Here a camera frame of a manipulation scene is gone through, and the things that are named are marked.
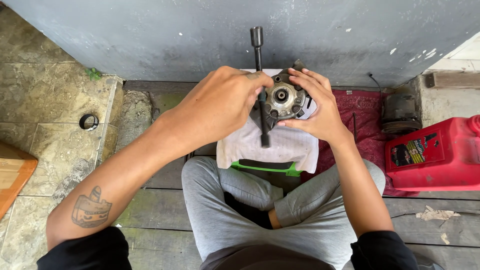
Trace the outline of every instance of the red plastic container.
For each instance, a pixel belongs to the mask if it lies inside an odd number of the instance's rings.
[[[480,190],[480,114],[453,117],[389,141],[385,160],[399,190]]]

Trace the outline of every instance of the t-handle socket wrench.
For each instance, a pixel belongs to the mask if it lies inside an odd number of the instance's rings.
[[[262,71],[262,51],[261,47],[264,44],[264,32],[261,26],[250,28],[250,38],[252,39],[252,46],[255,51],[255,66],[257,71]],[[265,87],[262,87],[262,91],[258,94],[258,103],[260,105],[260,121],[262,123],[262,135],[260,140],[262,141],[263,148],[270,148],[270,136],[268,135],[267,121],[265,115],[265,101],[266,93]]]

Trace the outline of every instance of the black shirt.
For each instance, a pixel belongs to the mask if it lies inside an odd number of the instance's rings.
[[[351,244],[356,270],[417,270],[417,261],[395,232],[364,233]],[[219,250],[211,255],[219,255]],[[221,258],[207,260],[203,270],[333,270],[316,258],[274,245],[251,245],[230,249]],[[131,270],[128,243],[116,227],[65,241],[40,258],[38,270]]]

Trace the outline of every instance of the red patterned mat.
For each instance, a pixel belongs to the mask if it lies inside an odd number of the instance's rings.
[[[380,114],[382,104],[379,92],[333,90],[343,124],[353,133],[353,112],[357,122],[357,148],[362,158],[371,161],[385,173],[385,143],[395,138],[381,131]],[[301,180],[306,182],[326,171],[335,164],[332,150],[325,141],[318,141],[319,153],[317,170],[314,174],[302,172]],[[385,175],[384,195],[417,196],[418,192],[402,191],[393,188],[392,179]]]

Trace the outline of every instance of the white cloth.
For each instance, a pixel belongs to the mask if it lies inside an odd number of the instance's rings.
[[[281,69],[265,69],[269,76],[278,74]],[[299,119],[307,119],[317,108],[312,100],[310,107],[305,105],[305,114]],[[219,140],[216,146],[218,167],[227,169],[232,162],[242,159],[262,162],[284,163],[294,161],[297,171],[314,173],[318,160],[318,139],[300,129],[275,126],[270,132],[270,148],[262,148],[260,135],[262,131],[248,117],[239,130]]]

